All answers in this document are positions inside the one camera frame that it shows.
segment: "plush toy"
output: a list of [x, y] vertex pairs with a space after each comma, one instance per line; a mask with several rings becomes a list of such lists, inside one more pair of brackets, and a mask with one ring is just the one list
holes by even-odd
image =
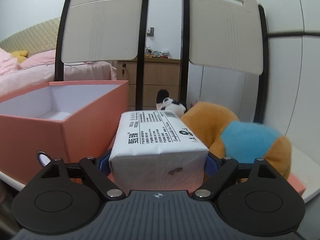
[[263, 157], [286, 179], [291, 167], [291, 144], [279, 132], [261, 124], [240, 122], [228, 108], [198, 102], [181, 120], [219, 158], [253, 163]]
[[17, 50], [11, 53], [13, 57], [16, 57], [18, 59], [18, 62], [21, 63], [25, 61], [28, 55], [28, 52], [26, 50]]
[[169, 92], [165, 89], [158, 91], [156, 107], [157, 110], [171, 110], [179, 118], [187, 111], [187, 105], [185, 103], [176, 102], [172, 98], [169, 98]]

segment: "black circular disc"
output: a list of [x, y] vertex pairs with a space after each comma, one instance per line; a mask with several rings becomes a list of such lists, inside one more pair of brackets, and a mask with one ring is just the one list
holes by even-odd
[[40, 194], [35, 200], [36, 207], [45, 212], [59, 212], [72, 204], [72, 196], [61, 190]]
[[40, 234], [60, 234], [87, 224], [97, 215], [100, 199], [91, 188], [70, 180], [42, 180], [35, 186], [27, 185], [13, 200], [12, 212], [21, 227]]
[[299, 194], [285, 180], [279, 184], [277, 179], [233, 185], [219, 195], [217, 207], [230, 226], [258, 236], [296, 230], [305, 212]]
[[269, 191], [255, 191], [245, 197], [245, 203], [257, 212], [274, 212], [281, 208], [282, 199]]

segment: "white chair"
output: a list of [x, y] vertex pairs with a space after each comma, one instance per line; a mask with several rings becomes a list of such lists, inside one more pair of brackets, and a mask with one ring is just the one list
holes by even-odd
[[183, 0], [182, 13], [180, 100], [187, 100], [189, 62], [259, 75], [250, 100], [257, 98], [251, 111], [262, 123], [269, 65], [263, 7], [256, 0]]
[[137, 57], [136, 109], [142, 109], [148, 0], [65, 0], [59, 26], [55, 81], [64, 63]]

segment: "orange box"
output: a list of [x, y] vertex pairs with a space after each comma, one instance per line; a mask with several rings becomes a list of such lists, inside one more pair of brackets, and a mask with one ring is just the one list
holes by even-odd
[[0, 170], [27, 184], [37, 152], [66, 163], [98, 157], [128, 108], [127, 81], [49, 82], [0, 97]]

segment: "white package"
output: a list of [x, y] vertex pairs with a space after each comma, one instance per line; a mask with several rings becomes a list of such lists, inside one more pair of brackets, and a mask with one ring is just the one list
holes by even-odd
[[188, 190], [203, 182], [207, 147], [171, 111], [123, 113], [109, 159], [114, 182], [130, 190]]

